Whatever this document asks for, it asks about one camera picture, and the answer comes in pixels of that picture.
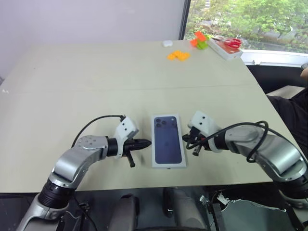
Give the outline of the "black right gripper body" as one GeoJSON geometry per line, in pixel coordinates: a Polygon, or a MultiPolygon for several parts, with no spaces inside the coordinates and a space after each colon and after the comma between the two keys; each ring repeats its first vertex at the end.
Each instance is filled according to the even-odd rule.
{"type": "Polygon", "coordinates": [[[191,128],[189,133],[189,146],[195,145],[205,139],[205,136],[201,134],[200,130],[197,128],[191,128]]]}

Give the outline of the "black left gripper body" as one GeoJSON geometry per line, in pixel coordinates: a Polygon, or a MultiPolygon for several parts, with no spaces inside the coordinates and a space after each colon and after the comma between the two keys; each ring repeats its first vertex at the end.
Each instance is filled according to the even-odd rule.
{"type": "Polygon", "coordinates": [[[124,142],[123,153],[122,153],[123,157],[127,156],[127,153],[130,152],[133,149],[134,144],[135,144],[135,140],[134,139],[129,139],[129,140],[126,140],[124,142]]]}

